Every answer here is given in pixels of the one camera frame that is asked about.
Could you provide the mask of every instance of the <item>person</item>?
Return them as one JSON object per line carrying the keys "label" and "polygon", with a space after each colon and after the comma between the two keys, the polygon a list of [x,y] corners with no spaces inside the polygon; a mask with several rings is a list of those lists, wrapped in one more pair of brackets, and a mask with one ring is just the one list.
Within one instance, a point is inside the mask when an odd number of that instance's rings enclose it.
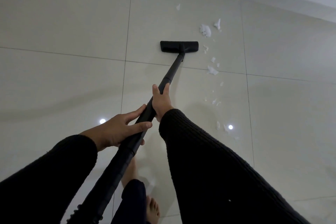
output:
{"label": "person", "polygon": [[[117,146],[127,136],[152,126],[150,122],[128,125],[144,108],[143,105],[134,112],[116,115],[106,123],[63,139],[47,154],[1,182],[2,221],[13,217],[16,222],[41,222],[43,217],[44,223],[59,223],[94,167],[97,152]],[[169,84],[163,94],[153,85],[153,108],[166,143],[184,224],[308,223],[247,162],[175,109]],[[132,160],[123,177],[123,201],[112,223],[145,223],[148,204],[159,216],[157,204],[146,199],[145,191],[139,189],[142,185],[134,165]],[[128,204],[131,197],[134,202]]]}

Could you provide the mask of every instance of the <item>black tube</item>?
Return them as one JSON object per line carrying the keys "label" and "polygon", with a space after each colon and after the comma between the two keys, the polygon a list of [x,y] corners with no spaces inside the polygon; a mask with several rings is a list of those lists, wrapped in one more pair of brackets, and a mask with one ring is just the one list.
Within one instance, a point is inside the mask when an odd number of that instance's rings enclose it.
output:
{"label": "black tube", "polygon": [[[180,54],[171,65],[158,87],[160,94],[163,93],[166,84],[172,82],[177,69],[183,61],[185,55],[184,47],[180,46],[180,50]],[[149,100],[146,109],[141,113],[136,123],[152,121],[154,119],[156,112],[152,107],[152,101],[153,97]],[[103,218],[104,210],[111,200],[114,191],[118,187],[129,162],[136,154],[146,132],[147,131],[143,131],[142,133],[127,137],[120,144],[117,153],[87,195],[82,205],[79,205],[78,210],[75,210],[74,214],[71,215],[68,224],[97,224],[99,220]]]}

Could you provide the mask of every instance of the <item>person's left arm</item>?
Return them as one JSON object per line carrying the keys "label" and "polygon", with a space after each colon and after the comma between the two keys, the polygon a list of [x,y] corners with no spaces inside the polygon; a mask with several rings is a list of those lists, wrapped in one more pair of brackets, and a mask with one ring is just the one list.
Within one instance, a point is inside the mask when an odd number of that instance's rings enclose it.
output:
{"label": "person's left arm", "polygon": [[95,166],[97,153],[152,126],[134,125],[145,105],[69,136],[52,150],[0,183],[2,220],[59,223],[72,198]]}

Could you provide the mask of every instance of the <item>leg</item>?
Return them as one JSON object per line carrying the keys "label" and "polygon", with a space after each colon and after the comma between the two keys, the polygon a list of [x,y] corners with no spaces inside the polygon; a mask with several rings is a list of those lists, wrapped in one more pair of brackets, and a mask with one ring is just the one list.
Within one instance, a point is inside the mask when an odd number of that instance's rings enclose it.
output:
{"label": "leg", "polygon": [[146,198],[146,189],[138,179],[135,157],[129,163],[121,183],[124,191],[121,204],[115,213],[111,224],[157,224],[160,217],[159,206],[153,198]]}

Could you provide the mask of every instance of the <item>black sweater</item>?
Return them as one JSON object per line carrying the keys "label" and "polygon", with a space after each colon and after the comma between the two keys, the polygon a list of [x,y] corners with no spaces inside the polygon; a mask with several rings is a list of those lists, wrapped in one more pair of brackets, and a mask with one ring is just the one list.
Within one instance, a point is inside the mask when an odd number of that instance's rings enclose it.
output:
{"label": "black sweater", "polygon": [[[248,163],[172,109],[159,132],[183,223],[308,223]],[[0,183],[1,222],[59,223],[97,159],[74,135]]]}

